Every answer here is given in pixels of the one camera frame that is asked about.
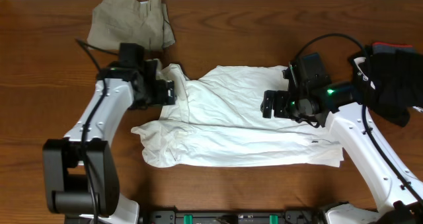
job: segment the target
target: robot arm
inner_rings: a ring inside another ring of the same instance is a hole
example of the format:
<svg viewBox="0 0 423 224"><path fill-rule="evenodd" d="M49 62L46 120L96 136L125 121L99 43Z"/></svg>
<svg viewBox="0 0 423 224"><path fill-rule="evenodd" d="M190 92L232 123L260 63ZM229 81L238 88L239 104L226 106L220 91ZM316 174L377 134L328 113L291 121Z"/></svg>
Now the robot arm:
<svg viewBox="0 0 423 224"><path fill-rule="evenodd" d="M331 219L327 215L327 223L361 223L363 216L371 217L366 220L376 221L380 216L384 219L395 211L405 215L421 213L422 207L418 203L421 199L418 197L423 196L423 183L389 146L367 109L365 114L368 119L362 120L362 105L359 105L362 98L355 88L350 83L332 83L318 54L298 58L283 72L284 78L289 80L288 91L264 93L261 106L263 117L271 118L274 110L275 118L307 122L316 128L326 127L343 144L364 177L379 212L359 210L360 214L355 218L343 219L340 213L351 215L352 209L336 209L332 212L332 217L336 218ZM381 152L367 134L365 123ZM400 178L412 188L406 187Z"/></svg>
<svg viewBox="0 0 423 224"><path fill-rule="evenodd" d="M416 198L404 187L397 175L383 160L365 133L363 122L368 122L371 132L384 154L395 165L411 186L423 196L423 183L399 159L391 146L370 119L362 121L362 106L356 102L339 107L339 112L330 112L326 128L343 145L346 152L357 166L360 174L376 202L378 212L383 215L394 210L394 203L401 201L404 205L416 203Z"/></svg>
<svg viewBox="0 0 423 224"><path fill-rule="evenodd" d="M144 61L141 46L121 44L119 61L99 71L95 93L76 125L63 139L47 140L43 147L43 162L48 208L52 213L65 214L65 223L84 223L95 213L93 199L87 188L89 177L69 172L83 165L83 152L86 152L89 159L88 169L93 181L99 219L122 224L139 221L138 204L120 194L110 146L127 109L175 103L173 81L156 79L158 70L161 70L160 61ZM104 91L107 94L97 106ZM96 110L89 122L83 151L83 124L93 109Z"/></svg>

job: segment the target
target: green light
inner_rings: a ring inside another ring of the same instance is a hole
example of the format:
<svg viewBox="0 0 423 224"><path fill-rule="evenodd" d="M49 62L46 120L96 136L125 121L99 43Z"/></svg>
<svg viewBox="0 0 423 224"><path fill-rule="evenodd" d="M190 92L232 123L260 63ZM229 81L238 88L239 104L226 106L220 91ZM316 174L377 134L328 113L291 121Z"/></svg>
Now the green light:
<svg viewBox="0 0 423 224"><path fill-rule="evenodd" d="M331 95L331 94L332 94L333 92L335 92L335 91L334 91L334 90L332 90L332 89L328 89L328 90L327 90L327 92L328 92L328 94L329 94L329 95Z"/></svg>

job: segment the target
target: table surface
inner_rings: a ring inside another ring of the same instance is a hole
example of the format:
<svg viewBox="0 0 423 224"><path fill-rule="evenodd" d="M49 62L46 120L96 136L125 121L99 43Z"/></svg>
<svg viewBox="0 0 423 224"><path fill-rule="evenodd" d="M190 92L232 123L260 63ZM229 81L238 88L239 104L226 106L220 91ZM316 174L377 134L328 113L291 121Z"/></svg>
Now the table surface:
<svg viewBox="0 0 423 224"><path fill-rule="evenodd" d="M94 92L95 67L74 38L86 38L102 0L4 0L0 3L0 223L62 223L46 207L42 146L75 124ZM176 44L159 54L181 63L191 79L216 65L287 65L310 39L342 32L369 44L407 43L423 51L423 0L163 0ZM357 51L341 38L313 44L333 81L351 78L346 58ZM95 53L102 65L113 57ZM399 157L423 178L423 114L406 128L373 114ZM345 153L340 168L285 165L255 168L154 168L142 159L134 126L160 108L126 112L112 153L121 192L144 209L279 210L348 200L374 209Z"/></svg>

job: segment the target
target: green connector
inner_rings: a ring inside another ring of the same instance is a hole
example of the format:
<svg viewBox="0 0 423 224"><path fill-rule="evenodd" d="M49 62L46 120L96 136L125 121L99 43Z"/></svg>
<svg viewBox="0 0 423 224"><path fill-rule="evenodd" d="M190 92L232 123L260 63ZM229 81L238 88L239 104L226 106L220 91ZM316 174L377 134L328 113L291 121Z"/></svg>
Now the green connector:
<svg viewBox="0 0 423 224"><path fill-rule="evenodd" d="M278 216L277 215L270 215L270 224L278 224Z"/></svg>
<svg viewBox="0 0 423 224"><path fill-rule="evenodd" d="M184 224L192 224L192 215L184 216Z"/></svg>

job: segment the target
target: folded khaki cloth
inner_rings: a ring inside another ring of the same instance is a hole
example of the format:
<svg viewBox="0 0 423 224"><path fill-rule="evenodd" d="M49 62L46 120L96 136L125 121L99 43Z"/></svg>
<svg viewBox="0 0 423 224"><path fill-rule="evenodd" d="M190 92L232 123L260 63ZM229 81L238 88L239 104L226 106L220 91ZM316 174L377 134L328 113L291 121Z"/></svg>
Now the folded khaki cloth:
<svg viewBox="0 0 423 224"><path fill-rule="evenodd" d="M87 41L105 50L117 50L121 42L161 50L174 44L174 36L161 0L103 0L93 10Z"/></svg>

